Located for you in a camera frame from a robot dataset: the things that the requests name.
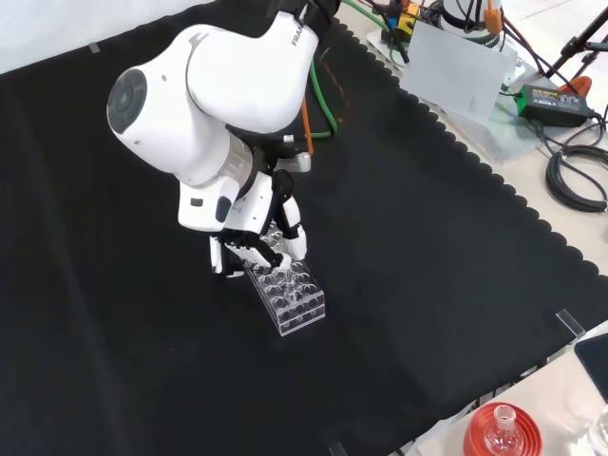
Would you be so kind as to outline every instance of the black cloth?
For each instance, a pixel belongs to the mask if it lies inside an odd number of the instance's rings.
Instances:
[[[265,11],[222,0],[0,78],[1,454],[384,456],[564,345],[555,312],[608,317],[597,268],[334,24],[339,131],[294,190],[328,313],[280,338],[105,119],[180,30],[259,36]]]

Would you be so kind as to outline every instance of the white table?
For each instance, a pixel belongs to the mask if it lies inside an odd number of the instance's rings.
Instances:
[[[347,5],[342,5],[337,17],[365,45],[368,44],[367,35],[377,27]],[[393,74],[401,75],[397,67],[384,56],[373,47],[368,46],[368,48],[378,60],[390,68]],[[460,135],[454,125],[450,124],[450,118],[440,109],[433,106],[430,108],[440,116],[441,121],[456,135],[458,141],[465,143],[482,162],[492,166],[494,173],[504,178],[504,183],[512,185],[518,195],[526,198],[528,206],[538,211],[540,218],[548,221],[553,231],[563,235],[568,245],[578,248],[583,253],[584,259],[595,263],[600,274],[608,276],[608,215],[578,213],[559,205],[552,199],[544,186],[544,172],[549,156],[544,147],[539,144],[534,152],[506,164],[491,162],[487,158],[491,156],[488,151],[477,148]],[[580,143],[587,143],[593,138],[594,134],[583,135]],[[608,150],[608,138],[599,146]],[[576,165],[608,188],[608,173],[605,169],[587,162],[584,164],[578,162]],[[587,198],[599,198],[599,194],[589,186],[588,182],[567,175],[566,172],[564,176],[582,195]],[[587,336],[606,332],[608,332],[608,322],[588,332]],[[543,454],[553,456],[592,454],[586,442],[579,440],[589,423],[603,408],[604,401],[572,350],[494,400],[510,402],[525,409],[534,418],[541,429],[544,442]],[[469,414],[451,426],[438,426],[439,430],[430,432],[432,436],[429,440],[419,443],[418,453],[421,456],[464,454],[463,439],[471,416]]]
[[[364,45],[367,44],[366,37],[368,33],[377,29],[377,26],[372,21],[348,5],[343,4],[336,17],[346,24],[354,36]],[[370,52],[376,55],[378,60],[385,63],[391,69],[393,74],[400,76],[396,66],[392,65],[380,53],[373,50],[373,48],[368,48]],[[431,109],[440,116],[441,122],[446,124],[447,129],[456,135],[458,141],[465,143],[471,152],[476,153],[480,157],[482,162],[492,166],[494,173],[504,178],[504,183],[512,185],[518,195],[526,198],[528,205],[539,212],[541,219],[551,224],[553,231],[563,235],[568,245],[579,249],[584,259],[595,263],[598,266],[600,274],[608,276],[608,215],[578,213],[559,205],[552,199],[544,187],[544,171],[547,165],[546,149],[539,144],[537,151],[521,159],[506,164],[492,163],[487,159],[491,154],[478,149],[474,144],[468,142],[466,138],[460,135],[450,125],[451,120],[445,113],[433,108],[433,106],[431,106]],[[608,150],[608,138],[604,139],[599,146]],[[598,165],[585,163],[580,165],[579,168],[585,172],[589,172],[605,188],[608,188],[608,173]],[[578,176],[571,176],[567,170],[564,172],[564,176],[568,179],[569,183],[572,183],[573,188],[581,191],[582,195],[588,198],[599,198],[597,191],[594,191],[586,181],[583,181]]]
[[[603,323],[586,337],[608,333]],[[589,424],[605,406],[598,390],[577,358],[569,350],[557,360],[534,372],[491,402],[500,401],[524,409],[538,425],[542,454],[551,456],[593,456],[585,439]],[[418,446],[420,456],[462,456],[469,413],[443,432]]]

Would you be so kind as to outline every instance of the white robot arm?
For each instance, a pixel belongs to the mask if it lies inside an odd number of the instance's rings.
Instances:
[[[161,55],[120,76],[106,108],[110,127],[133,153],[178,178],[181,225],[206,232],[267,229],[262,213],[278,210],[276,183],[259,175],[270,173],[258,169],[252,151],[225,124],[274,133],[294,119],[314,51],[338,6],[339,0],[280,0],[260,38],[193,26]],[[252,208],[251,198],[241,200],[251,192],[264,203]]]

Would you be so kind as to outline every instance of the clear plastic bottle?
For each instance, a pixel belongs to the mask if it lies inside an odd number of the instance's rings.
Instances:
[[[485,445],[497,456],[519,456],[523,452],[523,434],[517,425],[515,410],[506,405],[494,408],[494,421],[485,431]]]
[[[598,456],[608,456],[608,406],[587,429],[587,440]]]

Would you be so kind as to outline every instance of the robotic hand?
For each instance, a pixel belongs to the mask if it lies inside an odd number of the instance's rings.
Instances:
[[[181,225],[209,233],[215,273],[242,275],[231,253],[289,269],[306,255],[306,234],[284,170],[273,172],[225,124],[274,133],[297,115],[308,69],[339,0],[280,0],[260,38],[193,26],[152,61],[123,73],[107,118],[134,154],[180,181]],[[259,236],[272,219],[287,239],[278,254]]]

